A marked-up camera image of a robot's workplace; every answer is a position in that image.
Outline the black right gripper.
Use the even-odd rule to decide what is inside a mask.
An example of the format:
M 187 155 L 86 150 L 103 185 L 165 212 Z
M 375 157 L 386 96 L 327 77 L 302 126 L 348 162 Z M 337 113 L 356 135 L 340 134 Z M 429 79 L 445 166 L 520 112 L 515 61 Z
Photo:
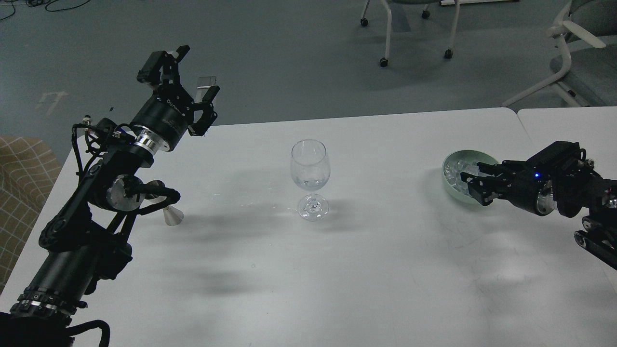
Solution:
M 552 181 L 523 161 L 504 161 L 502 164 L 477 162 L 478 176 L 462 172 L 469 195 L 481 206 L 493 200 L 509 201 L 519 209 L 539 216 L 555 210 Z

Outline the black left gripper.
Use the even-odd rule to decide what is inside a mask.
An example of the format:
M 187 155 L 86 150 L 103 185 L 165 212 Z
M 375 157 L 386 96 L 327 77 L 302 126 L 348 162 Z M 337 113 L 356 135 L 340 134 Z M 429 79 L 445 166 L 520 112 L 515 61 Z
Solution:
M 155 51 L 137 73 L 137 81 L 152 89 L 152 96 L 137 112 L 130 122 L 130 127 L 147 128 L 160 136 L 167 147 L 164 151 L 173 151 L 188 129 L 191 136 L 204 136 L 218 117 L 214 100 L 220 86 L 210 86 L 196 102 L 181 85 L 179 62 L 190 51 L 190 46 L 179 46 L 175 51 Z M 202 116 L 195 120 L 195 112 Z

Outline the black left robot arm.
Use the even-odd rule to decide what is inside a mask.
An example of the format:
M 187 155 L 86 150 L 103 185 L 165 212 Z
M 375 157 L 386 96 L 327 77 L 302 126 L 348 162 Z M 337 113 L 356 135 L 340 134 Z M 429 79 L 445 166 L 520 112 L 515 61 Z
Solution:
M 71 325 L 100 280 L 114 280 L 132 260 L 128 239 L 137 216 L 177 203 L 180 194 L 164 184 L 145 184 L 136 172 L 149 168 L 158 151 L 172 151 L 183 134 L 204 136 L 217 119 L 207 88 L 200 101 L 181 85 L 179 63 L 187 45 L 155 51 L 137 73 L 153 92 L 130 123 L 88 117 L 71 127 L 77 187 L 42 229 L 39 246 L 48 251 L 31 283 L 10 311 L 1 314 L 3 347 L 70 347 L 75 336 L 99 329 L 99 345 L 110 343 L 106 321 Z

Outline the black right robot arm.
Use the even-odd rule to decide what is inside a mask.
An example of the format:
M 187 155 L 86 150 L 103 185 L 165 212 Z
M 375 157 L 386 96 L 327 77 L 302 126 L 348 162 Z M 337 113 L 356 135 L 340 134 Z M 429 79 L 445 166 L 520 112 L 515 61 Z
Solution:
M 583 208 L 577 244 L 612 268 L 617 267 L 617 182 L 602 178 L 579 143 L 555 141 L 528 160 L 478 163 L 480 175 L 460 174 L 470 196 L 483 206 L 507 200 L 519 209 L 573 218 Z

